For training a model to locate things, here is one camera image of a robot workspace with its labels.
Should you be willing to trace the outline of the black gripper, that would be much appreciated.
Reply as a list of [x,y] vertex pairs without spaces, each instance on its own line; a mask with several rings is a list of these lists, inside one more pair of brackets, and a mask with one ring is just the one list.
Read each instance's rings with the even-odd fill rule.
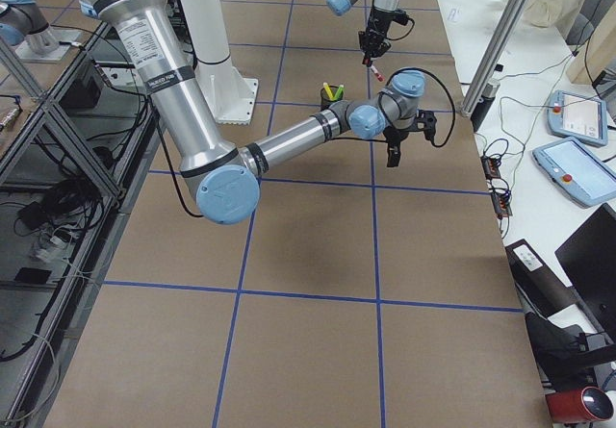
[[383,136],[387,142],[387,167],[397,167],[401,158],[400,146],[412,133],[410,128],[398,129],[395,126],[387,126],[383,130]]
[[358,33],[360,47],[363,51],[363,65],[372,65],[373,48],[375,48],[373,50],[375,58],[384,56],[390,50],[391,42],[388,40],[387,34],[391,23],[395,20],[397,11],[397,9],[382,10],[377,7],[371,8],[366,29]]

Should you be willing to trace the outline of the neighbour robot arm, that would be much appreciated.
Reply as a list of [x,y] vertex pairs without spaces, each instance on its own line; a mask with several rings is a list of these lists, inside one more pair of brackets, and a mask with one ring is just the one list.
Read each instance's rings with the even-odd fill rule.
[[44,37],[49,28],[35,0],[1,0],[1,39],[10,46],[34,36]]

